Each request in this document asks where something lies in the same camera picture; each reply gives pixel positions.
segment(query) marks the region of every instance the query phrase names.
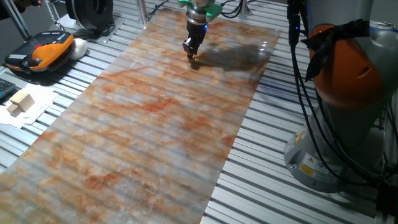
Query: black cable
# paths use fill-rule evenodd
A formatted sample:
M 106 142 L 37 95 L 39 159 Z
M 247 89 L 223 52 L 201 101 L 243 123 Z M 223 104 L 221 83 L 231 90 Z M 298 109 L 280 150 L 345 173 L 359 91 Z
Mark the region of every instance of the black cable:
M 102 33 L 96 34 L 83 34 L 83 35 L 74 35 L 75 38 L 82 38 L 82 39 L 97 39 L 99 37 L 106 37 L 112 34 L 112 32 L 116 29 L 116 24 L 113 22 L 109 25 L 109 28 L 104 30 Z
M 162 2 L 162 3 L 156 4 L 156 5 L 155 5 L 155 9 L 154 9 L 152 12 L 148 13 L 148 18 L 151 18 L 151 17 L 155 14 L 155 12 L 158 11 L 159 8 L 162 7 L 162 6 L 163 6 L 165 3 L 167 3 L 168 1 L 169 1 L 169 0 L 165 0 L 165 1 Z
M 231 12 L 222 12 L 221 15 L 223 15 L 226 18 L 233 19 L 233 18 L 237 17 L 241 13 L 242 7 L 243 7 L 243 0 L 240 0 L 239 5 L 233 11 L 231 11 Z M 238 11 L 238 12 L 235 15 L 229 16 L 230 14 L 233 14 L 236 11 Z
M 388 170 L 388 159 L 387 159 L 387 154 L 386 151 L 383 150 L 383 158 L 384 158 L 384 167 L 383 167 L 383 176 L 386 176 L 387 170 Z
M 352 185 L 359 185 L 359 186 L 369 185 L 368 183 L 356 183 L 356 182 L 352 182 L 352 181 L 350 181 L 350 180 L 346 180 L 344 177 L 341 177 L 341 176 L 339 176 L 338 174 L 336 174 L 336 172 L 335 172 L 334 170 L 332 170 L 332 169 L 329 167 L 329 165 L 326 163 L 326 161 L 324 160 L 324 158 L 323 158 L 323 156 L 322 156 L 322 154 L 321 154 L 321 152 L 320 152 L 320 150 L 319 150 L 319 148 L 318 148 L 318 144 L 317 144 L 317 142 L 316 142 L 316 140 L 315 140 L 315 137 L 314 137 L 314 135 L 313 135 L 313 131 L 312 131 L 312 128 L 311 128 L 311 124 L 310 124 L 310 121 L 309 121 L 309 119 L 308 119 L 308 114 L 307 114 L 307 112 L 306 112 L 306 110 L 305 110 L 304 103 L 303 103 L 303 99 L 302 99 L 302 96 L 301 96 L 301 92 L 300 92 L 300 83 L 299 83 L 299 81 L 300 81 L 300 79 L 301 79 L 301 81 L 302 81 L 302 78 L 301 78 L 299 66 L 298 66 L 298 63 L 297 63 L 296 55 L 295 55 L 295 45 L 291 45 L 291 46 L 290 46 L 290 51 L 291 51 L 291 53 L 292 53 L 293 70 L 294 70 L 294 76 L 295 76 L 295 81 L 296 81 L 296 88 L 297 88 L 297 93 L 298 93 L 298 100 L 299 100 L 299 102 L 300 102 L 301 108 L 302 108 L 303 113 L 304 113 L 304 118 L 305 118 L 305 122 L 306 122 L 306 124 L 307 124 L 308 132 L 310 133 L 311 140 L 312 140 L 312 142 L 313 142 L 313 145 L 314 145 L 314 147 L 315 147 L 315 150 L 316 150 L 317 154 L 319 155 L 320 160 L 323 162 L 323 164 L 325 165 L 326 169 L 327 169 L 332 175 L 334 175 L 337 179 L 339 179 L 339 180 L 341 180 L 341 181 L 343 181 L 343 182 L 346 182 L 346 183 L 348 183 L 348 184 L 352 184 Z
M 307 6 L 305 1 L 301 2 L 301 7 L 300 7 L 300 15 L 301 19 L 303 20 L 303 25 L 304 25 L 304 36 L 308 38 L 309 35 L 309 28 L 308 28 L 308 13 L 307 13 Z
M 225 6 L 225 4 L 227 4 L 229 2 L 233 2 L 233 1 L 235 1 L 235 0 L 229 0 L 229 1 L 223 2 L 223 3 L 220 4 L 220 6 Z
M 300 77 L 300 82 L 302 85 L 304 85 L 302 78 Z M 320 97 L 320 95 L 318 94 L 318 92 L 316 91 L 317 94 L 317 100 L 318 100 L 318 105 L 319 105 L 319 109 L 321 111 L 321 114 L 323 116 L 323 120 L 327 126 L 327 128 L 331 131 L 331 135 L 333 136 L 333 139 L 336 139 L 335 141 L 335 145 L 337 146 L 337 149 L 339 150 L 341 148 L 342 151 L 345 150 L 345 146 L 344 144 L 341 142 L 341 139 L 339 138 L 339 136 L 336 134 L 335 130 L 333 129 L 332 125 L 330 124 L 329 120 L 328 120 L 328 116 L 325 113 L 325 110 L 323 109 L 323 102 L 322 99 Z M 320 123 L 318 121 L 318 117 L 315 114 L 315 111 L 313 110 L 313 106 L 311 104 L 311 102 L 309 101 L 309 97 L 307 97 L 307 101 L 308 104 L 310 105 L 311 111 L 314 114 L 314 118 L 315 121 L 317 122 L 317 127 L 320 130 L 320 134 L 322 135 L 323 140 L 325 141 L 325 143 L 328 145 L 328 147 L 339 157 L 339 159 L 341 159 L 350 169 L 352 169 L 356 174 L 358 174 L 360 177 L 362 177 L 364 180 L 368 181 L 369 183 L 372 184 L 377 184 L 380 181 L 384 180 L 384 178 L 382 177 L 369 177 L 366 174 L 360 172 L 359 170 L 357 170 L 356 168 L 356 164 L 354 164 L 354 162 L 351 159 L 347 159 L 345 158 L 345 153 L 343 152 L 338 152 L 338 150 L 336 150 L 327 140 L 327 138 L 325 137 L 321 127 L 320 127 Z
M 292 60 L 293 60 L 293 63 L 294 63 L 294 72 L 295 72 L 295 78 L 296 78 L 296 81 L 297 81 L 296 84 L 298 85 L 297 94 L 298 94 L 298 97 L 299 97 L 299 100 L 300 100 L 300 104 L 301 104 L 301 106 L 302 106 L 302 109 L 303 109 L 303 113 L 304 113 L 304 115 L 305 115 L 305 118 L 308 119 L 308 118 L 307 118 L 307 112 L 305 111 L 305 107 L 304 107 L 304 105 L 303 105 L 303 100 L 302 100 L 301 92 L 300 92 L 300 89 L 299 89 L 299 88 L 300 88 L 299 80 L 300 80 L 300 82 L 301 82 L 301 84 L 302 84 L 302 88 L 303 88 L 303 91 L 304 91 L 304 95 L 306 96 L 306 99 L 307 99 L 307 101 L 308 101 L 308 104 L 310 105 L 310 109 L 311 109 L 312 113 L 314 114 L 314 118 L 315 118 L 315 121 L 317 122 L 317 126 L 318 126 L 319 130 L 321 131 L 321 135 L 323 136 L 325 142 L 328 144 L 328 147 L 330 147 L 330 148 L 333 150 L 333 152 L 334 152 L 343 162 L 345 162 L 345 163 L 347 164 L 347 166 L 349 166 L 351 169 L 353 169 L 353 170 L 355 171 L 355 173 L 357 173 L 360 177 L 362 177 L 362 178 L 364 178 L 365 180 L 368 180 L 368 181 L 370 181 L 370 182 L 373 182 L 372 179 L 370 179 L 370 178 L 368 178 L 368 177 L 362 175 L 361 173 L 359 173 L 359 171 L 356 170 L 355 166 L 351 163 L 351 161 L 346 161 L 346 160 L 342 157 L 342 155 L 341 155 L 340 153 L 338 153 L 337 151 L 335 151 L 335 150 L 334 150 L 334 147 L 331 146 L 331 144 L 327 141 L 327 138 L 325 137 L 325 135 L 324 135 L 323 132 L 322 132 L 322 129 L 321 129 L 321 127 L 320 127 L 320 123 L 319 123 L 319 121 L 317 121 L 317 120 L 318 120 L 317 115 L 316 115 L 316 113 L 315 113 L 315 110 L 313 109 L 313 106 L 312 106 L 311 101 L 310 101 L 310 99 L 309 99 L 308 93 L 307 93 L 307 91 L 306 91 L 306 89 L 305 89 L 305 85 L 304 85 L 304 83 L 303 83 L 303 81 L 302 81 L 302 77 L 301 77 L 301 75 L 300 75 L 299 66 L 298 66 L 298 64 L 297 64 L 297 59 L 296 59 L 296 56 L 295 56 L 295 46 L 297 45 L 297 42 L 298 42 L 298 40 L 299 40 L 299 35 L 300 35 L 300 33 L 299 33 L 299 28 L 298 28 L 298 27 L 300 26 L 300 16 L 298 15 L 297 8 L 291 7 L 291 8 L 288 8 L 288 11 L 290 11 L 290 14 L 288 14 L 288 20 L 289 20 L 289 44 L 292 46 L 292 48 L 291 48 L 291 50 L 292 50 Z
M 383 111 L 380 112 L 379 114 L 379 130 L 382 130 L 382 117 L 383 117 Z

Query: robotic end effector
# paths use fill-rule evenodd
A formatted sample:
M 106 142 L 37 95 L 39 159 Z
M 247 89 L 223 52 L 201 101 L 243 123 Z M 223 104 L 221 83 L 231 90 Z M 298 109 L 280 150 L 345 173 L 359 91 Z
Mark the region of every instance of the robotic end effector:
M 207 24 L 195 25 L 187 22 L 188 39 L 182 42 L 184 51 L 188 54 L 188 58 L 192 59 L 193 55 L 198 53 L 198 48 L 206 36 Z
M 214 0 L 178 0 L 178 6 L 187 6 L 188 39 L 182 46 L 192 59 L 206 36 L 207 24 L 221 14 L 223 7 L 214 4 Z

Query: white paper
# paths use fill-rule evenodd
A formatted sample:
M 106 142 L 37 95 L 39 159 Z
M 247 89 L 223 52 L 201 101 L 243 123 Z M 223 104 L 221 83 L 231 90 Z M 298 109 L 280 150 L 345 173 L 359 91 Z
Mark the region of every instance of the white paper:
M 21 112 L 17 117 L 11 116 L 7 108 L 12 103 L 7 101 L 5 106 L 0 106 L 0 124 L 11 124 L 21 128 L 25 124 L 32 124 L 52 104 L 57 93 L 51 87 L 28 84 L 22 91 L 31 95 L 35 103 L 26 112 Z

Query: yellow sticker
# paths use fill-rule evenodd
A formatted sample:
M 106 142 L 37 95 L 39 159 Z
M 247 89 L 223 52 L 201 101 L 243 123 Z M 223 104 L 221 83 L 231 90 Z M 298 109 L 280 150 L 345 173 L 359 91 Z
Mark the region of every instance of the yellow sticker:
M 295 142 L 295 146 L 300 142 L 301 140 L 301 135 L 303 134 L 304 129 L 302 129 L 299 133 L 297 133 L 296 135 L 296 142 Z
M 304 173 L 310 175 L 310 176 L 312 176 L 313 172 L 314 172 L 314 169 L 312 169 L 311 167 L 305 165 L 304 163 L 301 164 L 300 170 L 303 171 Z

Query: black strap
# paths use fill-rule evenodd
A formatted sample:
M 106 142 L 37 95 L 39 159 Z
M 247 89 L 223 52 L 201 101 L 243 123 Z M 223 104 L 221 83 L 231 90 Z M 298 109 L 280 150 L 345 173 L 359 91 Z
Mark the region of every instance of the black strap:
M 326 64 L 335 44 L 339 40 L 351 39 L 354 37 L 369 37 L 369 21 L 357 19 L 347 24 L 335 26 L 325 30 L 313 37 L 302 40 L 302 42 L 315 52 L 307 68 L 305 81 L 316 77 Z

